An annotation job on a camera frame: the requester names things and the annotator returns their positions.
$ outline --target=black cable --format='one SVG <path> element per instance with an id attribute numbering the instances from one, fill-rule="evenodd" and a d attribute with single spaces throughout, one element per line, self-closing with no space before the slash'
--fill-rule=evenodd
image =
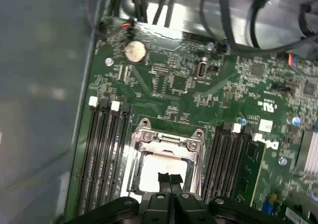
<path id="1" fill-rule="evenodd" d="M 273 53 L 281 53 L 281 52 L 285 52 L 287 50 L 291 50 L 296 47 L 299 47 L 303 44 L 306 44 L 309 41 L 313 41 L 318 38 L 318 34 L 315 34 L 301 41 L 293 42 L 291 44 L 284 45 L 274 49 L 266 49 L 266 50 L 252 49 L 252 48 L 240 49 L 237 43 L 235 42 L 234 34 L 232 31 L 229 0 L 219 0 L 219 3 L 220 3 L 222 26 L 224 29 L 224 33 L 226 35 L 226 38 L 228 40 L 228 43 L 231 49 L 233 49 L 233 51 L 235 51 L 240 56 L 264 56 L 264 55 L 269 55 Z"/>
<path id="2" fill-rule="evenodd" d="M 121 26 L 117 29 L 112 30 L 110 33 L 100 32 L 99 28 L 94 23 L 93 15 L 92 15 L 91 9 L 90 9 L 90 1 L 89 0 L 85 0 L 85 7 L 86 7 L 86 16 L 87 16 L 87 20 L 88 20 L 88 25 L 93 30 L 93 32 L 96 36 L 99 36 L 100 38 L 107 40 L 109 37 L 112 37 L 115 34 L 120 32 Z"/>
<path id="3" fill-rule="evenodd" d="M 116 17 L 119 17 L 120 3 L 121 3 L 121 0 L 116 0 L 115 2 L 114 16 Z"/>
<path id="4" fill-rule="evenodd" d="M 112 16 L 116 5 L 116 0 L 110 0 L 107 16 Z"/>
<path id="5" fill-rule="evenodd" d="M 311 10 L 311 6 L 309 4 L 303 4 L 300 7 L 300 11 L 298 15 L 299 28 L 306 37 L 315 34 L 315 32 L 309 27 L 306 20 L 306 13 L 307 11 L 310 11 L 310 10 Z"/>
<path id="6" fill-rule="evenodd" d="M 252 45 L 255 48 L 260 48 L 256 33 L 255 33 L 255 24 L 257 20 L 257 15 L 260 9 L 264 8 L 268 0 L 254 0 L 251 5 L 251 18 L 250 18 L 250 24 L 249 24 L 249 32 L 250 32 L 250 39 L 252 42 Z"/>
<path id="7" fill-rule="evenodd" d="M 144 23 L 148 23 L 148 17 L 147 17 L 147 1 L 146 0 L 140 0 L 141 3 L 141 14 L 143 18 Z"/>
<path id="8" fill-rule="evenodd" d="M 139 0 L 134 0 L 135 3 L 135 13 L 136 13 L 136 18 L 139 22 L 143 22 L 141 19 L 141 12 L 140 12 L 140 3 Z"/>
<path id="9" fill-rule="evenodd" d="M 169 0 L 169 2 L 168 2 L 167 14 L 165 16 L 165 21 L 164 21 L 164 26 L 167 28 L 170 27 L 173 8 L 174 8 L 174 2 L 175 2 L 175 0 Z"/>
<path id="10" fill-rule="evenodd" d="M 205 17 L 205 13 L 204 13 L 204 4 L 205 4 L 206 0 L 200 0 L 200 20 L 201 20 L 201 24 L 203 26 L 203 28 L 205 29 L 205 31 L 211 36 L 211 38 L 213 38 L 214 40 L 218 41 L 220 40 L 210 29 L 208 21 Z"/>
<path id="11" fill-rule="evenodd" d="M 158 9 L 157 9 L 157 11 L 156 11 L 156 13 L 155 13 L 154 20 L 153 20 L 153 24 L 158 24 L 158 20 L 159 20 L 159 17 L 160 17 L 160 15 L 161 15 L 161 12 L 162 12 L 164 3 L 165 3 L 165 0 L 159 0 L 159 2 L 158 2 Z"/>

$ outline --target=chip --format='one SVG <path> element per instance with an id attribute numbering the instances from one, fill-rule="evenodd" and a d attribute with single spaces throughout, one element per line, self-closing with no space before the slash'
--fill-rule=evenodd
<path id="1" fill-rule="evenodd" d="M 310 82 L 306 82 L 303 94 L 312 96 L 314 94 L 314 92 L 315 92 L 315 84 L 310 83 Z"/>
<path id="2" fill-rule="evenodd" d="M 257 77 L 262 77 L 263 76 L 263 65 L 261 64 L 254 64 L 252 66 L 252 69 L 250 71 L 250 74 L 253 76 L 257 76 Z"/>
<path id="3" fill-rule="evenodd" d="M 231 106 L 231 103 L 229 101 L 224 101 L 223 102 L 223 106 L 225 107 L 230 107 Z"/>
<path id="4" fill-rule="evenodd" d="M 227 91 L 225 93 L 225 98 L 231 100 L 233 98 L 233 92 Z"/>

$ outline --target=green circuit board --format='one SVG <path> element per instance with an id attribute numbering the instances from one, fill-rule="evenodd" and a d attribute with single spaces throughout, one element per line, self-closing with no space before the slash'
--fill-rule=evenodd
<path id="1" fill-rule="evenodd" d="M 123 22 L 114 19 L 113 27 Z M 303 131 L 312 129 L 317 122 L 318 79 L 304 75 L 318 75 L 317 62 L 294 61 L 301 75 L 288 66 L 288 60 L 276 55 L 243 58 L 222 44 L 214 43 L 212 50 L 207 48 L 208 42 L 214 42 L 209 38 L 147 24 L 136 23 L 135 31 L 133 40 L 142 42 L 146 49 L 138 64 L 129 62 L 123 53 L 127 44 L 125 30 L 107 43 L 101 40 L 96 43 L 66 220 L 78 213 L 91 96 L 130 105 L 125 144 L 140 119 L 147 117 L 154 129 L 174 134 L 190 136 L 195 129 L 202 129 L 209 151 L 218 124 L 240 123 L 245 119 L 254 133 L 269 141 L 261 153 L 260 171 L 253 174 L 256 187 L 247 190 L 257 209 L 272 193 L 277 194 L 279 209 L 279 203 L 290 190 L 318 191 L 317 180 L 304 178 L 302 171 L 295 168 Z M 113 61 L 109 66 L 105 64 L 107 58 Z M 206 67 L 199 68 L 201 59 Z M 290 124 L 293 117 L 299 117 L 301 124 Z M 287 159 L 286 165 L 279 164 L 281 157 Z M 236 200 L 244 202 L 244 196 L 237 195 Z"/>

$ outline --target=screw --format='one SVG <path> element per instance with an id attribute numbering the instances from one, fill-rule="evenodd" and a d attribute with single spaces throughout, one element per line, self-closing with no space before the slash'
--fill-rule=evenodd
<path id="1" fill-rule="evenodd" d="M 194 141 L 191 141 L 191 142 L 189 143 L 188 149 L 189 149 L 189 150 L 196 150 L 197 147 L 198 147 L 197 144 L 196 144 Z"/>
<path id="2" fill-rule="evenodd" d="M 225 202 L 224 202 L 224 200 L 222 200 L 222 199 L 216 199 L 215 200 L 215 202 L 217 203 L 217 204 L 220 204 L 220 205 L 222 205 L 222 204 L 224 204 Z"/>
<path id="3" fill-rule="evenodd" d="M 188 199 L 188 198 L 190 198 L 190 195 L 187 194 L 187 193 L 182 193 L 181 197 L 184 198 L 184 199 Z"/>
<path id="4" fill-rule="evenodd" d="M 285 165 L 287 164 L 287 159 L 286 159 L 285 157 L 280 157 L 280 158 L 278 159 L 278 163 L 279 163 L 279 165 L 281 165 L 281 166 L 285 166 Z"/>
<path id="5" fill-rule="evenodd" d="M 208 51 L 212 51 L 213 49 L 214 49 L 214 43 L 209 42 L 209 43 L 207 44 L 207 50 L 208 50 Z"/>
<path id="6" fill-rule="evenodd" d="M 150 133 L 146 132 L 146 133 L 143 134 L 143 140 L 144 141 L 150 141 L 151 138 L 152 138 L 152 136 L 151 136 Z"/>
<path id="7" fill-rule="evenodd" d="M 113 63 L 114 63 L 114 60 L 113 60 L 112 58 L 107 58 L 107 59 L 105 60 L 106 66 L 112 66 Z"/>

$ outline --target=white connector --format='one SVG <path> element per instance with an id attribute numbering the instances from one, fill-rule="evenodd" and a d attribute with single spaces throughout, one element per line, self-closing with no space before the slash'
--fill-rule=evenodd
<path id="1" fill-rule="evenodd" d="M 97 96 L 89 97 L 88 105 L 92 106 L 92 107 L 97 107 L 97 105 L 98 105 L 98 97 Z"/>
<path id="2" fill-rule="evenodd" d="M 119 101 L 112 101 L 110 109 L 112 111 L 119 111 L 120 102 Z"/>
<path id="3" fill-rule="evenodd" d="M 234 123 L 232 126 L 232 132 L 233 133 L 240 133 L 240 130 L 242 128 L 242 125 L 239 123 Z"/>

